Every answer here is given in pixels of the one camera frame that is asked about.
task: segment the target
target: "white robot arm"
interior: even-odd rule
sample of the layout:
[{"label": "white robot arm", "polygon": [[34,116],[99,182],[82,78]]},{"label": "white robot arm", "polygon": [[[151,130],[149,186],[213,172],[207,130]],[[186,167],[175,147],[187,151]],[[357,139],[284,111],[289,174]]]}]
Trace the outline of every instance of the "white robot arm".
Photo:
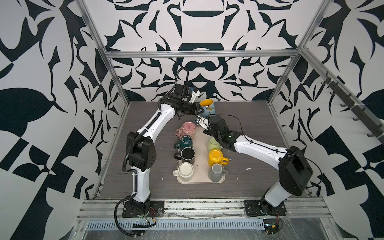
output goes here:
[{"label": "white robot arm", "polygon": [[223,148],[250,155],[279,170],[279,181],[267,190],[257,206],[251,205],[250,209],[246,207],[247,215],[274,215],[287,197],[303,193],[313,170],[297,147],[276,147],[254,140],[242,132],[229,130],[219,115],[209,115],[208,118],[195,116],[194,122],[202,126],[204,133],[213,136]]}]

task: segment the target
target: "table surface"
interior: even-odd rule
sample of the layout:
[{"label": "table surface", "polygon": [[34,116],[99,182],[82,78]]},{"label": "table surface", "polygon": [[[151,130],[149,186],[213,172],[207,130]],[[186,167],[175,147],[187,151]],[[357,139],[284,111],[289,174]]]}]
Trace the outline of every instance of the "table surface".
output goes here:
[{"label": "table surface", "polygon": [[[100,193],[100,199],[122,199],[132,193],[132,176],[121,172],[126,154],[126,137],[130,131],[140,129],[155,113],[155,102],[132,102],[127,118],[109,165]],[[240,119],[244,133],[253,139],[274,146],[284,147],[283,139],[266,102],[215,102],[216,114],[230,114]],[[240,131],[236,118],[222,116],[231,130]],[[245,154],[223,149],[224,156],[231,159],[226,165],[230,175],[220,184],[180,184],[172,175],[177,151],[174,132],[193,116],[185,115],[179,120],[172,118],[156,139],[157,159],[151,167],[149,189],[151,198],[236,198],[261,197],[278,181],[278,171],[272,166]]]}]

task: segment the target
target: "blue patterned mug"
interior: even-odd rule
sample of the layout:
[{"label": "blue patterned mug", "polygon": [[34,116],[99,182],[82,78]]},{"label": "blue patterned mug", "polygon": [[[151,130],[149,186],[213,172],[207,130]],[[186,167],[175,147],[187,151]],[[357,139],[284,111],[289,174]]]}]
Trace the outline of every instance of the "blue patterned mug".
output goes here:
[{"label": "blue patterned mug", "polygon": [[200,114],[203,118],[207,118],[208,115],[215,115],[216,110],[215,110],[215,103],[212,99],[206,99],[200,102],[200,106],[203,107],[204,112]]}]

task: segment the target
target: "patterned wallpaper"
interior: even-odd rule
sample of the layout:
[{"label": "patterned wallpaper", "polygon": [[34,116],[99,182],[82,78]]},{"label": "patterned wallpaper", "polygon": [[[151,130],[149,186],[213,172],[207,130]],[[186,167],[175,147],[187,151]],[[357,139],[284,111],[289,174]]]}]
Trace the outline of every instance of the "patterned wallpaper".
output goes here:
[{"label": "patterned wallpaper", "polygon": [[[383,119],[383,20],[380,0],[335,0],[309,50]],[[384,237],[384,146],[301,58],[273,103],[290,144],[315,161],[312,191],[324,197],[344,237]]]},{"label": "patterned wallpaper", "polygon": [[[125,58],[112,64],[132,101],[156,101],[171,89],[181,67],[199,100],[268,100],[289,57]],[[179,78],[185,81],[186,73]]]},{"label": "patterned wallpaper", "polygon": [[72,0],[0,2],[1,239],[63,239],[124,102]]},{"label": "patterned wallpaper", "polygon": [[319,0],[86,0],[107,50],[296,48]]},{"label": "patterned wallpaper", "polygon": [[[86,0],[109,51],[296,49],[319,0]],[[155,101],[186,66],[199,99],[267,100],[289,57],[114,60],[130,100]]]},{"label": "patterned wallpaper", "polygon": [[308,44],[309,50],[381,119],[383,20],[381,0],[335,0]]}]

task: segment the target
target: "aluminum frame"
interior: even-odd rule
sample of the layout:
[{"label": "aluminum frame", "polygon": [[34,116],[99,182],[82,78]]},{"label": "aluminum frame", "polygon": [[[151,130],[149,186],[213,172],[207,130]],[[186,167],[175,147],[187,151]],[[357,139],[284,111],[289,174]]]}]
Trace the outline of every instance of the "aluminum frame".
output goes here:
[{"label": "aluminum frame", "polygon": [[296,54],[297,50],[105,51],[107,58],[261,57]]},{"label": "aluminum frame", "polygon": [[[158,220],[181,219],[271,219],[275,216],[248,217],[245,215],[244,200],[235,199],[154,199],[165,201],[164,215]],[[86,200],[84,201],[76,219],[71,240],[80,240],[84,236],[86,226],[93,220],[113,220],[114,207],[119,200]],[[285,201],[287,216],[281,218],[319,218],[324,232],[329,240],[343,240],[337,225],[329,212],[322,197],[289,197]],[[123,205],[120,204],[118,220],[141,220],[141,218],[122,218]]]},{"label": "aluminum frame", "polygon": [[286,147],[286,148],[289,148],[289,147],[290,147],[290,144],[289,144],[287,138],[285,137],[285,134],[284,134],[284,131],[283,131],[283,128],[282,128],[281,124],[279,123],[279,120],[278,120],[278,118],[277,118],[277,113],[276,113],[275,107],[272,106],[271,104],[268,104],[268,107],[269,107],[269,110],[270,110],[271,113],[272,113],[272,117],[273,117],[273,119],[274,119],[274,121],[275,121],[275,123],[276,123],[276,125],[277,125],[277,128],[278,128],[278,130],[279,130],[279,133],[280,133],[280,135],[281,135],[281,138],[283,139],[283,142],[284,142],[285,147]]},{"label": "aluminum frame", "polygon": [[[244,200],[260,200],[260,198],[234,199],[152,199],[165,201],[166,219],[185,219],[194,217],[250,218],[245,215]],[[118,199],[85,200],[76,220],[108,220],[113,219],[114,207]],[[331,218],[332,215],[322,197],[289,197],[284,201],[289,218],[321,217]],[[121,218],[123,205],[117,210]],[[260,216],[269,219],[275,216]]]},{"label": "aluminum frame", "polygon": [[325,80],[328,77],[337,79],[336,76],[329,71],[329,69],[321,63],[321,61],[313,55],[306,47],[299,48],[299,54],[308,62],[310,66]]},{"label": "aluminum frame", "polygon": [[[323,0],[323,2],[320,4],[314,18],[312,19],[307,31],[305,32],[303,38],[301,39],[298,47],[296,48],[297,51],[306,46],[308,42],[311,40],[314,32],[319,27],[321,21],[324,18],[324,15],[329,7],[329,5],[333,3],[333,0]],[[273,101],[276,99],[276,97],[279,95],[280,90],[282,89],[283,85],[288,79],[289,74],[293,71],[294,67],[296,66],[297,62],[300,59],[300,55],[296,55],[294,58],[291,59],[291,61],[288,63],[287,67],[285,68],[285,71],[283,72],[283,75],[280,77],[279,81],[277,82],[277,85],[275,89],[273,90],[270,98],[268,99],[268,102],[270,104],[273,103]]]},{"label": "aluminum frame", "polygon": [[84,0],[75,0],[75,2],[76,2],[77,6],[80,10],[83,21],[84,21],[85,25],[87,26],[87,28],[89,29],[89,33],[90,33],[93,41],[96,44],[96,47],[100,53],[101,59],[103,60],[108,72],[111,74],[113,83],[115,84],[116,88],[118,89],[120,96],[123,98],[125,105],[128,106],[129,99],[127,97],[127,94],[125,94],[124,88],[121,85],[120,78],[116,74],[115,69],[111,64],[110,59],[108,59],[105,55],[103,42],[100,39],[100,35],[97,32],[97,29],[94,25],[94,21],[91,18],[91,15],[88,11],[88,8],[87,8]]}]

